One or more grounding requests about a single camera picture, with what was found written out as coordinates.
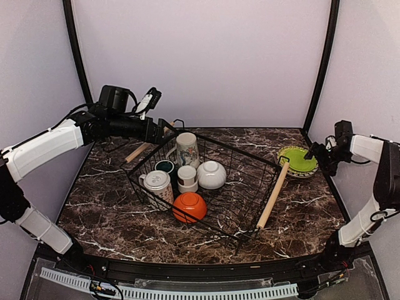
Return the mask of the lime green plate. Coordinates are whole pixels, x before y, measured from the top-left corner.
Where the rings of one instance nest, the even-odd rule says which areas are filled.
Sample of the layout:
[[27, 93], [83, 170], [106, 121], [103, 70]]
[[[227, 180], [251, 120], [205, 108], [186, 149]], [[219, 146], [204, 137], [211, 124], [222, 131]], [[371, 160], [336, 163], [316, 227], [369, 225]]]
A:
[[290, 146], [282, 149], [278, 157], [281, 158], [282, 163], [288, 161], [289, 167], [293, 171], [310, 172], [318, 166], [318, 162], [315, 158], [312, 160], [305, 160], [304, 155], [307, 152], [307, 149]]

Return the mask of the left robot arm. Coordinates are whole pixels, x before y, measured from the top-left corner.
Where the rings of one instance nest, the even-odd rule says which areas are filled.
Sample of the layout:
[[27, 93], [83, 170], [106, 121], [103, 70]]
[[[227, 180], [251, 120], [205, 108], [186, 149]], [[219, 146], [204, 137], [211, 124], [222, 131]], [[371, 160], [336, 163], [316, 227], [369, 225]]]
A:
[[[38, 169], [66, 153], [110, 137], [163, 142], [167, 121], [149, 117], [162, 96], [152, 87], [138, 101], [125, 87], [105, 85], [97, 102], [79, 105], [57, 124], [1, 150], [1, 222], [13, 223], [63, 258], [75, 273], [88, 268], [81, 245], [29, 201], [19, 185]], [[131, 111], [128, 99], [134, 100]]]

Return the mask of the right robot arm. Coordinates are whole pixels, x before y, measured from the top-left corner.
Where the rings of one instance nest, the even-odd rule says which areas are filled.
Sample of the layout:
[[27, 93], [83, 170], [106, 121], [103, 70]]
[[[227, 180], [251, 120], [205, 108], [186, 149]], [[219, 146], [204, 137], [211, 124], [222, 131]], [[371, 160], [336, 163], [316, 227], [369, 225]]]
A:
[[353, 156], [377, 164], [370, 197], [347, 224], [330, 235], [318, 264], [334, 271], [353, 263], [355, 249], [387, 219], [399, 214], [399, 143], [353, 132], [350, 121], [334, 125], [334, 135], [324, 144], [312, 143], [304, 158], [316, 158], [320, 170], [335, 176], [340, 162], [352, 163]]

